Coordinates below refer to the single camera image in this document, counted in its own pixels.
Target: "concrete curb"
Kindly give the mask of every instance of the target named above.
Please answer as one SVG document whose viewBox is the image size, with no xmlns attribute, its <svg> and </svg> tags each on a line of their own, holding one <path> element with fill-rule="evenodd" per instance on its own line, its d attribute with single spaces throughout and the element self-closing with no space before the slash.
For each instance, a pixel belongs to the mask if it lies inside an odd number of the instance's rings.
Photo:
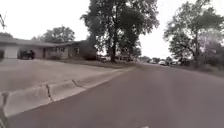
<svg viewBox="0 0 224 128">
<path fill-rule="evenodd" d="M 4 106 L 6 116 L 11 116 L 51 102 L 45 86 L 10 92 Z"/>
<path fill-rule="evenodd" d="M 130 70 L 133 70 L 133 68 L 119 69 L 83 80 L 76 81 L 70 79 L 55 83 L 51 82 L 35 88 L 9 92 L 6 99 L 7 102 L 4 105 L 5 115 L 10 117 L 21 112 L 68 98 L 109 81 Z"/>
<path fill-rule="evenodd" d="M 65 99 L 67 97 L 78 94 L 86 89 L 78 87 L 72 80 L 52 83 L 47 85 L 50 89 L 50 97 L 52 102 Z"/>
</svg>

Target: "road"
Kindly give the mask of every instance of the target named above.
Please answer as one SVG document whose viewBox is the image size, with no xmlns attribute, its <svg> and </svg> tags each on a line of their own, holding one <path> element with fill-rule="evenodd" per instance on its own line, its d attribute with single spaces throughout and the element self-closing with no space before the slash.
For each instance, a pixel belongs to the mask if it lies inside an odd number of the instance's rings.
<svg viewBox="0 0 224 128">
<path fill-rule="evenodd" d="M 223 128 L 224 80 L 143 66 L 9 122 L 12 128 Z"/>
</svg>

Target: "road lane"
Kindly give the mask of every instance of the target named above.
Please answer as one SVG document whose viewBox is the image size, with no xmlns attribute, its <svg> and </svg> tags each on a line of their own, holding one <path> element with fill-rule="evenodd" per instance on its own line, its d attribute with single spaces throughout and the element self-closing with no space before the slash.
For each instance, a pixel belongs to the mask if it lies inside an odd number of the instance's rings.
<svg viewBox="0 0 224 128">
<path fill-rule="evenodd" d="M 9 121 L 12 128 L 223 128 L 223 91 L 221 78 L 143 66 Z"/>
</svg>

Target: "parked car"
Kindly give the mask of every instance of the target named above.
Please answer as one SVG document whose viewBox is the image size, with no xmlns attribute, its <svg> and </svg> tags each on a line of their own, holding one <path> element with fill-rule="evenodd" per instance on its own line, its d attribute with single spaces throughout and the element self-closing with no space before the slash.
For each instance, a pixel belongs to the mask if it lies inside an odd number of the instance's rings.
<svg viewBox="0 0 224 128">
<path fill-rule="evenodd" d="M 159 65 L 166 66 L 166 62 L 165 61 L 160 61 Z"/>
<path fill-rule="evenodd" d="M 17 55 L 18 59 L 34 59 L 35 53 L 32 50 L 20 50 Z"/>
</svg>

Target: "distant house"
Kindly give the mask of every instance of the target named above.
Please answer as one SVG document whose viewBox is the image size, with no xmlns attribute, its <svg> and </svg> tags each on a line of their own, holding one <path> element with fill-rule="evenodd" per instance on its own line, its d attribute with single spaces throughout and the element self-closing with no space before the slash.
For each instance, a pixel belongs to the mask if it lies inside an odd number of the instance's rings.
<svg viewBox="0 0 224 128">
<path fill-rule="evenodd" d="M 16 59 L 20 50 L 32 50 L 37 59 L 60 59 L 79 57 L 79 44 L 83 41 L 54 44 L 34 40 L 16 39 L 0 35 L 0 50 L 4 51 L 4 58 Z"/>
</svg>

